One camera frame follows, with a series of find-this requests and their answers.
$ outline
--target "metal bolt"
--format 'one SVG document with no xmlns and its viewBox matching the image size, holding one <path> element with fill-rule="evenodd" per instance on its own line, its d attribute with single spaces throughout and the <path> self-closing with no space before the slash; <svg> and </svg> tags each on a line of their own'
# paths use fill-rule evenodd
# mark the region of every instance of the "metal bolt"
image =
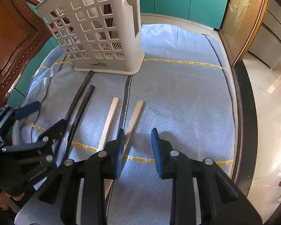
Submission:
<svg viewBox="0 0 281 225">
<path fill-rule="evenodd" d="M 170 152 L 170 155 L 173 156 L 173 157 L 177 157 L 177 156 L 179 156 L 179 151 L 172 150 L 172 151 Z"/>
<path fill-rule="evenodd" d="M 71 166 L 72 164 L 73 164 L 73 160 L 72 159 L 65 160 L 65 165 L 66 166 Z"/>
<path fill-rule="evenodd" d="M 49 137 L 48 136 L 44 136 L 43 137 L 43 142 L 47 142 L 49 140 Z"/>
<path fill-rule="evenodd" d="M 206 159 L 204 160 L 204 162 L 205 162 L 205 164 L 207 164 L 207 165 L 212 165 L 212 164 L 213 164 L 213 160 L 212 160 L 211 158 L 206 158 Z"/>
<path fill-rule="evenodd" d="M 53 157 L 51 155 L 47 155 L 46 160 L 47 160 L 47 162 L 51 163 L 51 162 L 53 162 Z"/>
<path fill-rule="evenodd" d="M 107 152 L 106 151 L 100 151 L 98 152 L 98 156 L 99 157 L 105 157 L 107 155 Z"/>
</svg>

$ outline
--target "white floor tile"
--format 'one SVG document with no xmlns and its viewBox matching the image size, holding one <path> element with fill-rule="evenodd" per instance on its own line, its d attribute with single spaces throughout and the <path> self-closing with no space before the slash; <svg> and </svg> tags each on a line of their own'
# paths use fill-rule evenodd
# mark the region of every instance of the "white floor tile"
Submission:
<svg viewBox="0 0 281 225">
<path fill-rule="evenodd" d="M 281 103 L 252 84 L 258 122 L 254 179 L 281 172 Z"/>
<path fill-rule="evenodd" d="M 264 91 L 281 75 L 281 70 L 272 70 L 251 53 L 247 53 L 243 61 L 251 83 Z"/>
<path fill-rule="evenodd" d="M 248 200 L 257 210 L 263 223 L 273 214 L 281 203 L 281 172 L 252 181 Z"/>
<path fill-rule="evenodd" d="M 164 18 L 164 17 L 157 17 L 157 16 L 150 16 L 150 15 L 141 15 L 140 21 L 142 24 L 151 25 L 151 24 L 173 24 L 173 19 Z"/>
</svg>

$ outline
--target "black mounting bracket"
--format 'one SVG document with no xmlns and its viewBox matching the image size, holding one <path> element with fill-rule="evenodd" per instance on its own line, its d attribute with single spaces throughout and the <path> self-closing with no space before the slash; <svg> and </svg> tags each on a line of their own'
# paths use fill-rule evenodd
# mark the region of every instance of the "black mounting bracket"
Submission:
<svg viewBox="0 0 281 225">
<path fill-rule="evenodd" d="M 262 224 L 251 203 L 211 158 L 189 159 L 161 140 L 156 128 L 151 141 L 159 177 L 173 179 L 170 225 L 196 225 L 193 178 L 197 179 L 202 224 Z"/>
<path fill-rule="evenodd" d="M 125 134 L 87 160 L 67 159 L 57 168 L 18 213 L 15 224 L 76 224 L 78 194 L 84 179 L 80 224 L 106 225 L 104 179 L 116 179 L 122 170 Z"/>
</svg>

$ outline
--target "blue cloth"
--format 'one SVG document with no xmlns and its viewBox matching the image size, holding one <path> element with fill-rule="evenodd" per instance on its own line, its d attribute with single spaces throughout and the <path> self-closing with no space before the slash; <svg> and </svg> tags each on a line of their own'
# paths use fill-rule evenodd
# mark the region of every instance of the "blue cloth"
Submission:
<svg viewBox="0 0 281 225">
<path fill-rule="evenodd" d="M 124 106 L 125 128 L 137 100 L 143 100 L 144 105 L 126 152 L 128 160 L 120 178 L 114 183 L 109 199 L 109 225 L 169 224 L 172 181 L 160 180 L 155 164 L 150 162 L 154 158 L 152 128 L 157 128 L 161 139 L 170 141 L 174 149 L 189 158 L 200 161 L 206 157 L 215 161 L 233 159 L 234 112 L 230 85 L 225 78 L 228 72 L 222 69 L 225 64 L 219 44 L 209 36 L 173 25 L 143 25 L 141 32 L 146 59 L 186 62 L 145 60 L 139 73 L 131 78 L 129 101 Z M 59 47 L 48 55 L 42 65 L 50 68 L 38 69 L 24 102 L 24 105 L 35 100 L 42 103 L 41 112 L 26 120 L 44 129 L 65 117 L 87 74 L 75 71 L 69 63 L 53 64 L 55 61 L 62 61 L 63 57 Z M 71 159 L 84 160 L 96 151 L 113 97 L 118 97 L 120 101 L 108 141 L 116 138 L 126 80 L 127 76 L 122 75 L 93 75 L 90 84 L 95 86 L 95 91 L 74 136 L 74 141 L 83 144 L 84 148 L 72 144 Z M 84 94 L 71 117 L 65 138 Z M 14 143 L 20 144 L 22 141 L 36 141 L 41 130 L 18 121 L 13 132 Z M 64 147 L 65 142 L 61 145 L 61 152 Z M 134 157 L 143 158 L 141 160 L 147 162 L 134 161 Z M 221 167 L 229 175 L 231 164 Z"/>
</svg>

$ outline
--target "tiled floor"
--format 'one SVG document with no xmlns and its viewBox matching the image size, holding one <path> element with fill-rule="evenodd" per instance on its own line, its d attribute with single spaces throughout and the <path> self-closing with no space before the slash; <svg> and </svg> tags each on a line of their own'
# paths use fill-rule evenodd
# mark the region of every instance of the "tiled floor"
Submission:
<svg viewBox="0 0 281 225">
<path fill-rule="evenodd" d="M 248 199 L 265 222 L 281 202 L 281 65 L 271 70 L 250 53 L 243 61 L 258 121 L 257 160 Z"/>
</svg>

